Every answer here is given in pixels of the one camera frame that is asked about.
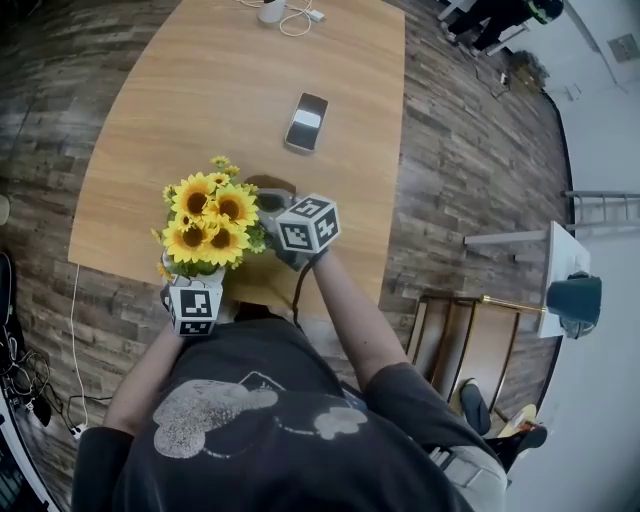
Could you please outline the black slipper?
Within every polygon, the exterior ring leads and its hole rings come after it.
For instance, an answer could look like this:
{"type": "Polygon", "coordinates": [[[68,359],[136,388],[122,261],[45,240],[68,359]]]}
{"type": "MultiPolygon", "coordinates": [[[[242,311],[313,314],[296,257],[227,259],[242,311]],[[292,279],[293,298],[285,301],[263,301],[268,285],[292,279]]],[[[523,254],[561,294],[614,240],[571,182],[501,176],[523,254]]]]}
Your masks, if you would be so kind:
{"type": "Polygon", "coordinates": [[[491,429],[491,415],[475,379],[467,380],[459,391],[460,405],[467,423],[480,436],[491,429]]]}

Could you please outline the person's right forearm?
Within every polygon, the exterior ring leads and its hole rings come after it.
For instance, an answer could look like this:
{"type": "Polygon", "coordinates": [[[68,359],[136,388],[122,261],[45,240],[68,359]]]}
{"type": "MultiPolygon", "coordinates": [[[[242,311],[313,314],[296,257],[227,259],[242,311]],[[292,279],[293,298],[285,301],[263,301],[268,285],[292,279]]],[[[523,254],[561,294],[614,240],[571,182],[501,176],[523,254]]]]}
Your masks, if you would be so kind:
{"type": "Polygon", "coordinates": [[[408,363],[386,317],[333,252],[320,256],[313,273],[340,345],[362,388],[381,370],[408,363]]]}

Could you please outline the cardboard box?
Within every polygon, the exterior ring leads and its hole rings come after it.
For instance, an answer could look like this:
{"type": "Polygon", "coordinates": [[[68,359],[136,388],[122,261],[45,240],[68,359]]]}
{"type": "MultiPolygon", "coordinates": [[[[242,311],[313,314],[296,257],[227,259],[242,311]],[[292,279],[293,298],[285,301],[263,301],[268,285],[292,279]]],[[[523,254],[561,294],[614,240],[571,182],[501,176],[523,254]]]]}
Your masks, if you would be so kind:
{"type": "Polygon", "coordinates": [[[549,78],[549,72],[539,59],[525,50],[516,51],[510,56],[509,72],[532,90],[543,89],[549,78]]]}

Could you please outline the small white device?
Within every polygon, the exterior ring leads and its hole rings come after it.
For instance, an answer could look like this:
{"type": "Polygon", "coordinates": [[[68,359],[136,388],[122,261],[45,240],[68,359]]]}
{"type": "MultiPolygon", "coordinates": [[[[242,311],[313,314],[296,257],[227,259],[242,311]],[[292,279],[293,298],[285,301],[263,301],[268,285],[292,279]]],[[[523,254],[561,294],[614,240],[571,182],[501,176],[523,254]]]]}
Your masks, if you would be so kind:
{"type": "Polygon", "coordinates": [[[257,17],[268,25],[278,24],[284,17],[287,0],[262,0],[257,17]]]}

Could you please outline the round yellow table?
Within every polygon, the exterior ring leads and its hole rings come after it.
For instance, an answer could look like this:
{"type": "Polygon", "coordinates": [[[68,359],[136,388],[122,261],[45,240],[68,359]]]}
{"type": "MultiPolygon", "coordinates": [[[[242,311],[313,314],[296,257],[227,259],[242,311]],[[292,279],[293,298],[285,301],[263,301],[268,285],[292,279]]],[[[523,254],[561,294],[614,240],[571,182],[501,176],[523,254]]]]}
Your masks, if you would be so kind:
{"type": "Polygon", "coordinates": [[[498,438],[506,438],[520,432],[529,431],[537,424],[537,407],[535,404],[524,406],[510,418],[499,407],[495,407],[494,412],[504,422],[502,430],[497,435],[498,438]]]}

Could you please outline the smartphone in white case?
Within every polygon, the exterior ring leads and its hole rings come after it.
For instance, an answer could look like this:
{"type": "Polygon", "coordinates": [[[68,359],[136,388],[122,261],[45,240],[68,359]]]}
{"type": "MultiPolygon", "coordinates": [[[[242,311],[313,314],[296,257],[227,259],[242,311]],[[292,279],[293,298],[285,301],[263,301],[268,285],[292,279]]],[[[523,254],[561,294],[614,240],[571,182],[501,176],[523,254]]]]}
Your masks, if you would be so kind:
{"type": "Polygon", "coordinates": [[[328,106],[326,99],[302,93],[284,136],[284,144],[296,151],[314,152],[328,106]]]}

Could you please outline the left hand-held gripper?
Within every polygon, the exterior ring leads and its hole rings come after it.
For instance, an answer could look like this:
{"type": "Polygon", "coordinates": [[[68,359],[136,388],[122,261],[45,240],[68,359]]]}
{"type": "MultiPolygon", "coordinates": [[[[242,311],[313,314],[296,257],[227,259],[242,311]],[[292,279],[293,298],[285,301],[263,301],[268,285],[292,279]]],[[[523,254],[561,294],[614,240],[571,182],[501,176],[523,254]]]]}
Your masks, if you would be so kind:
{"type": "Polygon", "coordinates": [[[209,335],[216,323],[223,295],[221,274],[187,278],[176,275],[161,290],[174,332],[182,337],[209,335]]]}

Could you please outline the black padded object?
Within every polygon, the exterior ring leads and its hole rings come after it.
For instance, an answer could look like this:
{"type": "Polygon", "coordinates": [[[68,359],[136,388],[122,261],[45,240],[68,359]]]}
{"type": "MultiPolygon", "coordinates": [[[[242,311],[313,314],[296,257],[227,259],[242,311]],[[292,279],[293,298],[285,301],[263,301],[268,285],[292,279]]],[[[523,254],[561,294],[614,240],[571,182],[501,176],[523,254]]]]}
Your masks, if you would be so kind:
{"type": "Polygon", "coordinates": [[[8,338],[7,328],[14,314],[15,275],[14,266],[5,252],[0,252],[0,345],[8,338]]]}

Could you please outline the person's dark printed t-shirt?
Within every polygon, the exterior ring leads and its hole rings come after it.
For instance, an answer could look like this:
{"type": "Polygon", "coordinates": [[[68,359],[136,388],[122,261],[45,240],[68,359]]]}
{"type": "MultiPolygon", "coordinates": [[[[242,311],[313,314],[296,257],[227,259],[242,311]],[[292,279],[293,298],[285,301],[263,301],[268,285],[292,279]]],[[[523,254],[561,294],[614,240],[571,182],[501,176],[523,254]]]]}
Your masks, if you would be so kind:
{"type": "Polygon", "coordinates": [[[430,453],[501,463],[414,367],[381,370],[363,401],[289,322],[217,327],[186,344],[135,436],[81,436],[72,511],[474,512],[430,453]]]}

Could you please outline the yellow sunflower bouquet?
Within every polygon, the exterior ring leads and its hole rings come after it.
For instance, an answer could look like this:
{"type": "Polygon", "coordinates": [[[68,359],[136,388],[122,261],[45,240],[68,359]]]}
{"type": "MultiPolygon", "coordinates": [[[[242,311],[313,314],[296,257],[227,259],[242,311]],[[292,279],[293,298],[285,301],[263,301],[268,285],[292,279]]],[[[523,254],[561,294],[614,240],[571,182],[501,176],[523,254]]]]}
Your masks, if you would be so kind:
{"type": "Polygon", "coordinates": [[[163,188],[166,225],[151,233],[163,248],[157,270],[164,282],[233,270],[248,254],[267,249],[258,215],[259,187],[240,182],[239,173],[228,157],[215,156],[209,171],[163,188]]]}

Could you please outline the wooden table with white legs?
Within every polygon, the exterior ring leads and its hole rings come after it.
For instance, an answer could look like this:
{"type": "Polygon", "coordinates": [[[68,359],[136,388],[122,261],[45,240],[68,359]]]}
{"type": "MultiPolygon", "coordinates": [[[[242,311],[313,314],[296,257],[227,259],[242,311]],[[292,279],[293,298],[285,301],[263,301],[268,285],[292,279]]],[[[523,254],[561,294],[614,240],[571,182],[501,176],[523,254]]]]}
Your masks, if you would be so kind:
{"type": "Polygon", "coordinates": [[[405,16],[383,0],[313,0],[325,19],[282,35],[236,0],[182,0],[129,73],[90,159],[68,258],[157,284],[163,188],[226,156],[337,203],[343,265],[378,299],[398,172],[405,16]],[[328,101],[316,150],[284,136],[302,93],[328,101]]]}

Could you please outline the black office chair with headrest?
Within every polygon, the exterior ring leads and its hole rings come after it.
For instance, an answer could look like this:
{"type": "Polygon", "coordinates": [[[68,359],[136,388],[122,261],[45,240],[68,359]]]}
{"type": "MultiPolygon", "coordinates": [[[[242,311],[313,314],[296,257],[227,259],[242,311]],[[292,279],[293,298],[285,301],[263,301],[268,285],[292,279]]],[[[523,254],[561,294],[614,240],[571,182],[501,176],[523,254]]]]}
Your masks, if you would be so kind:
{"type": "Polygon", "coordinates": [[[493,450],[508,473],[516,459],[523,452],[540,448],[546,441],[548,430],[544,426],[535,426],[528,430],[500,438],[486,439],[486,444],[493,450]]]}

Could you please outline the person's light trousers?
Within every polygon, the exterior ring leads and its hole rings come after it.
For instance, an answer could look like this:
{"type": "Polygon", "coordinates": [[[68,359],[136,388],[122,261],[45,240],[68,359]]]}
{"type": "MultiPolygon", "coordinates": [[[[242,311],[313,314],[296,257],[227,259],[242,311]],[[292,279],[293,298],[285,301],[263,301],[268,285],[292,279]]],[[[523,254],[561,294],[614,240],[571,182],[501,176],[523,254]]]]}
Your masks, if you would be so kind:
{"type": "Polygon", "coordinates": [[[506,473],[484,450],[472,446],[437,447],[429,457],[474,512],[505,512],[506,473]]]}

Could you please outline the brown cloth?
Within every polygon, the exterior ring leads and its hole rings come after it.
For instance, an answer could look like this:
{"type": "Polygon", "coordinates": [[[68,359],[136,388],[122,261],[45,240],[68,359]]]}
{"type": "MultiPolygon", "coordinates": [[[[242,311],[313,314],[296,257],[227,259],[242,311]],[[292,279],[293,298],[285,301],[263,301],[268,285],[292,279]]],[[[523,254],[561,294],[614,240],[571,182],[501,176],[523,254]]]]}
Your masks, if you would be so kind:
{"type": "Polygon", "coordinates": [[[281,179],[266,174],[249,176],[242,184],[247,191],[254,195],[287,191],[285,185],[286,183],[281,179]]]}

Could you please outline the person's left forearm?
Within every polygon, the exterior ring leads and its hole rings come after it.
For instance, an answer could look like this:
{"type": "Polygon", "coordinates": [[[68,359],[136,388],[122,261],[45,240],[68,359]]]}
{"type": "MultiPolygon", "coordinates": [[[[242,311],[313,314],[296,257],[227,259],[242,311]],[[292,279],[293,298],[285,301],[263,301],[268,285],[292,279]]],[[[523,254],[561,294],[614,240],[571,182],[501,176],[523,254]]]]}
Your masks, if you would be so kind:
{"type": "Polygon", "coordinates": [[[171,323],[163,328],[118,386],[104,417],[104,427],[136,435],[151,414],[184,342],[171,323]]]}

